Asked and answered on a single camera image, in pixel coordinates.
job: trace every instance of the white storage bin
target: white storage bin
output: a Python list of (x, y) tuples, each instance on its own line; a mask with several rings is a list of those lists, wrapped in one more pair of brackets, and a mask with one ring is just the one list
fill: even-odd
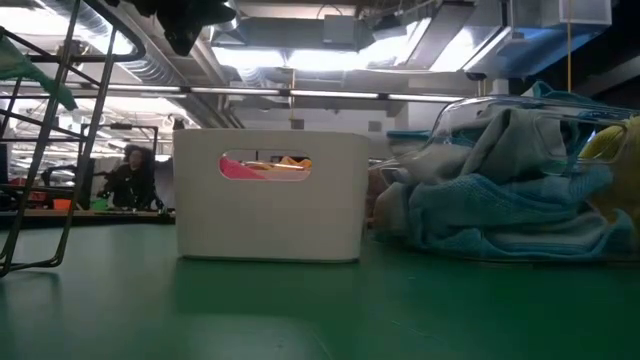
[[(346, 133), (202, 129), (174, 133), (178, 249), (188, 257), (350, 261), (360, 253), (368, 139)], [(301, 181), (232, 180), (232, 150), (290, 150)]]

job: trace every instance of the metal shelf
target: metal shelf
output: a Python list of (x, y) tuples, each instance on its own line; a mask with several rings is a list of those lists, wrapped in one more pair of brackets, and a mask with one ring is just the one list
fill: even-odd
[[(91, 8), (93, 8), (93, 10), (95, 10), (98, 14), (100, 14), (106, 21), (108, 21), (113, 25), (113, 30), (111, 32), (111, 37), (109, 40), (109, 50), (107, 51), (106, 55), (71, 55), (71, 41), (73, 38), (73, 31), (76, 25), (76, 21), (78, 19), (78, 12), (80, 9), (80, 5), (83, 1), (87, 5), (89, 5)], [(113, 54), (113, 46), (114, 46), (116, 34), (118, 32), (122, 33), (122, 35), (124, 35), (133, 44), (135, 50), (132, 53), (125, 54), (125, 55)], [(133, 30), (128, 28), (122, 21), (120, 21), (117, 17), (115, 17), (104, 5), (102, 5), (97, 0), (75, 0), (73, 5), (73, 11), (71, 12), (69, 27), (67, 29), (67, 34), (64, 41), (62, 55), (58, 56), (58, 55), (49, 54), (45, 50), (22, 39), (20, 36), (13, 34), (0, 26), (0, 37), (2, 36), (6, 36), (8, 39), (20, 45), (23, 45), (29, 48), (30, 50), (32, 50), (33, 52), (35, 52), (34, 55), (28, 56), (32, 62), (57, 63), (59, 64), (59, 66), (58, 66), (58, 71), (55, 77), (55, 88), (53, 93), (47, 96), (48, 103), (47, 103), (47, 108), (45, 110), (44, 118), (42, 119), (42, 121), (38, 121), (32, 118), (29, 118), (27, 116), (15, 114), (12, 112), (16, 99), (31, 99), (31, 98), (41, 99), (42, 98), (42, 96), (30, 97), (28, 95), (19, 95), (20, 86), (22, 83), (21, 78), (18, 78), (18, 80), (15, 82), (15, 86), (10, 98), (11, 100), (9, 102), (9, 106), (7, 107), (6, 110), (0, 110), (0, 115), (4, 115), (4, 118), (2, 120), (2, 125), (0, 127), (1, 142), (4, 142), (4, 143), (35, 142), (36, 143), (36, 147), (33, 153), (33, 160), (29, 167), (27, 180), (24, 186), (12, 186), (12, 185), (0, 186), (0, 190), (11, 191), (13, 192), (13, 194), (16, 194), (16, 193), (20, 194), (18, 196), (19, 197), (18, 211), (15, 215), (13, 225), (11, 227), (11, 230), (9, 231), (4, 247), (0, 252), (0, 278), (4, 277), (11, 271), (34, 268), (34, 267), (51, 268), (51, 267), (56, 267), (62, 263), (62, 260), (64, 259), (66, 246), (67, 246), (67, 238), (69, 236), (69, 230), (71, 228), (71, 222), (73, 219), (74, 210), (78, 202), (80, 189), (82, 188), (82, 182), (84, 180), (84, 173), (86, 171), (87, 164), (89, 162), (89, 157), (93, 149), (93, 144), (95, 142), (96, 133), (98, 131), (100, 117), (102, 115), (102, 110), (104, 107), (104, 102), (107, 94), (107, 87), (109, 84), (109, 80), (111, 78), (113, 65), (117, 62), (139, 60), (146, 54), (146, 50), (142, 40), (133, 32)], [(71, 63), (104, 63), (102, 78), (100, 79), (100, 81), (95, 80), (92, 77), (83, 73), (82, 71), (75, 69), (73, 66), (71, 66)], [(91, 116), (91, 123), (88, 125), (88, 134), (86, 136), (84, 134), (77, 134), (72, 131), (68, 131), (68, 130), (53, 126), (53, 120), (55, 118), (56, 111), (58, 108), (58, 101), (56, 100), (56, 95), (60, 89), (60, 86), (66, 82), (67, 74), (69, 73), (69, 71), (80, 76), (81, 78), (86, 80), (89, 84), (91, 84), (94, 88), (97, 88), (98, 90), (97, 94), (95, 96), (92, 96), (93, 98), (96, 99), (96, 106), (93, 110), (93, 114)], [(10, 118), (14, 118), (19, 121), (24, 121), (30, 124), (40, 126), (40, 132), (38, 134), (38, 137), (37, 138), (18, 138), (18, 139), (2, 138)], [(81, 144), (86, 143), (83, 147), (83, 151), (79, 153), (78, 172), (76, 174), (76, 184), (72, 192), (63, 191), (55, 188), (34, 186), (38, 168), (40, 167), (40, 163), (42, 162), (42, 157), (44, 155), (44, 150), (47, 146), (47, 143), (60, 141), (60, 138), (50, 137), (51, 131), (55, 131), (71, 137), (69, 139), (64, 139), (64, 141), (77, 141), (77, 142), (80, 142)], [(24, 216), (25, 216), (29, 194), (31, 194), (31, 192), (33, 191), (68, 195), (71, 197), (71, 206), (69, 208), (69, 211), (67, 212), (66, 221), (65, 221), (62, 235), (58, 242), (58, 247), (56, 249), (55, 254), (50, 259), (46, 259), (42, 261), (37, 261), (33, 263), (15, 263), (13, 262), (13, 256), (15, 254), (15, 249), (18, 243), (18, 235), (20, 234), (22, 220), (24, 219)]]

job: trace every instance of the person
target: person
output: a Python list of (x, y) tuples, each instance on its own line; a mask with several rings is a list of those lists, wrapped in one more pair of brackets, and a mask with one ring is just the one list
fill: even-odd
[(124, 153), (124, 164), (105, 176), (107, 183), (98, 196), (108, 198), (113, 193), (118, 208), (148, 209), (153, 200), (158, 202), (151, 150), (128, 145)]

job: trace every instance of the green tabletop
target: green tabletop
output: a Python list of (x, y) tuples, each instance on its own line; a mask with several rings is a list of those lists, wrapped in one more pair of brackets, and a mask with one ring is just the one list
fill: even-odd
[[(18, 260), (59, 231), (25, 231)], [(0, 359), (640, 359), (640, 271), (365, 242), (343, 265), (181, 260), (172, 226), (75, 228), (0, 280)]]

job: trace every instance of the blue towel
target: blue towel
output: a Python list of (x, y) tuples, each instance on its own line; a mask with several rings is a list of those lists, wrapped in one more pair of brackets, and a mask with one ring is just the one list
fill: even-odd
[(609, 225), (585, 202), (612, 182), (605, 166), (572, 177), (498, 186), (479, 174), (418, 185), (408, 201), (410, 244), (451, 255), (595, 260), (632, 248), (624, 213)]

